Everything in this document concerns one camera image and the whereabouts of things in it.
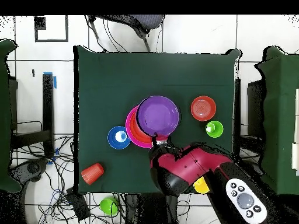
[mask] chair leg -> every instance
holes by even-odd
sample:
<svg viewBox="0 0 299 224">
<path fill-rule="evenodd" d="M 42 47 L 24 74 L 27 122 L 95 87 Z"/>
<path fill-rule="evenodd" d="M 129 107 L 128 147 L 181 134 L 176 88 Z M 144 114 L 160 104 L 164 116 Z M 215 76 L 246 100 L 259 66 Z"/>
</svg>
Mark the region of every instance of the chair leg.
<svg viewBox="0 0 299 224">
<path fill-rule="evenodd" d="M 147 43 L 147 38 L 144 38 L 143 41 L 144 41 L 144 44 L 145 44 L 145 46 L 146 46 L 146 48 L 147 48 L 148 53 L 150 53 L 150 52 L 151 52 L 151 49 L 150 49 L 150 47 L 149 47 L 149 45 L 148 45 L 148 43 Z"/>
</svg>

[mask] stacked plates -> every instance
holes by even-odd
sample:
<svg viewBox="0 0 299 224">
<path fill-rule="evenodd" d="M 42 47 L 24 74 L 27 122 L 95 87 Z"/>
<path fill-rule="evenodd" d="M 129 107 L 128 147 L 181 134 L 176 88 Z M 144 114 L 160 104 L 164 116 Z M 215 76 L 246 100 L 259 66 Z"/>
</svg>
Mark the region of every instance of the stacked plates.
<svg viewBox="0 0 299 224">
<path fill-rule="evenodd" d="M 150 96 L 130 111 L 126 131 L 134 144 L 149 149 L 152 137 L 167 138 L 178 124 L 179 111 L 173 101 L 163 96 Z"/>
</svg>

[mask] power strip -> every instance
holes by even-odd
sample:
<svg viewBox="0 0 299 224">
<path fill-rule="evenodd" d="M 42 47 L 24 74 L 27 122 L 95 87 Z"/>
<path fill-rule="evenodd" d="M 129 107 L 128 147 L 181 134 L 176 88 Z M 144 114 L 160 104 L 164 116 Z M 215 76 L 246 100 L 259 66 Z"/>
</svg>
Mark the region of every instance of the power strip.
<svg viewBox="0 0 299 224">
<path fill-rule="evenodd" d="M 86 200 L 83 195 L 78 193 L 73 193 L 72 187 L 67 189 L 66 198 L 70 205 L 74 207 L 74 211 L 79 221 L 84 220 L 91 215 Z"/>
</svg>

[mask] purple plate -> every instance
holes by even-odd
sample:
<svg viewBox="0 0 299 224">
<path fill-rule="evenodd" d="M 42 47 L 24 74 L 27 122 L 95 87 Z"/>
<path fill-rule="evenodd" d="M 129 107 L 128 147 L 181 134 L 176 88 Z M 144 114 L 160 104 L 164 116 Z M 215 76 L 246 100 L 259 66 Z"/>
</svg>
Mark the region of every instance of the purple plate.
<svg viewBox="0 0 299 224">
<path fill-rule="evenodd" d="M 149 136 L 170 135 L 179 124 L 179 111 L 166 97 L 151 96 L 143 100 L 137 109 L 137 123 Z"/>
</svg>

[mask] blue bowl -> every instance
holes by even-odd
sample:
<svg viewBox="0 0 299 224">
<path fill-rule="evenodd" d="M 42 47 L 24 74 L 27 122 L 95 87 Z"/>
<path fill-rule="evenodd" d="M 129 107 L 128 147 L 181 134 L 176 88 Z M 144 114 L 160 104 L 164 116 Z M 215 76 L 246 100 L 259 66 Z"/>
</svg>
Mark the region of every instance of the blue bowl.
<svg viewBox="0 0 299 224">
<path fill-rule="evenodd" d="M 108 143 L 113 149 L 124 149 L 128 147 L 131 139 L 128 137 L 126 128 L 122 126 L 113 127 L 108 133 Z"/>
</svg>

